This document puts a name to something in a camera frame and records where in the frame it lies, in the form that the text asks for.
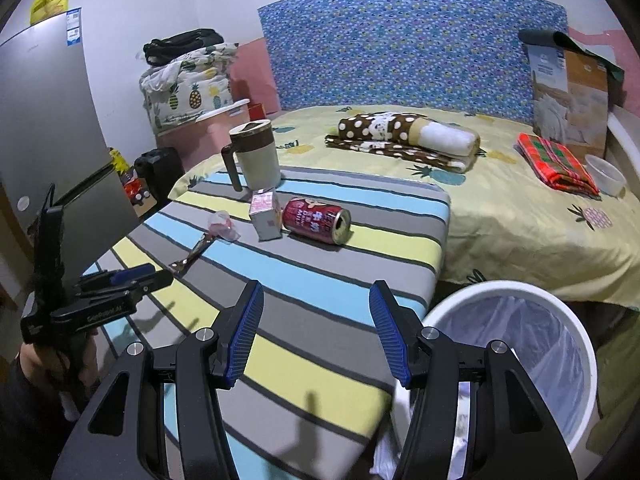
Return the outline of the person's left hand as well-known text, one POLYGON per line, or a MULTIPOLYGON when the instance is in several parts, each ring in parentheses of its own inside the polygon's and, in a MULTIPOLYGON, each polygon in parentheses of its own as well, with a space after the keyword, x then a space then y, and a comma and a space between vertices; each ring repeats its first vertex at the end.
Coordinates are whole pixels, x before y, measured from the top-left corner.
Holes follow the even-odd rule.
MULTIPOLYGON (((92 330, 87 336, 82 354, 78 380, 84 387, 86 396, 91 396, 94 385, 99 381, 98 361, 96 360, 96 335, 92 330)), ((35 387, 47 392, 60 390, 64 372, 70 369, 70 360, 61 353, 59 356, 50 348, 41 348, 34 344, 21 344, 18 360, 26 379, 35 387)))

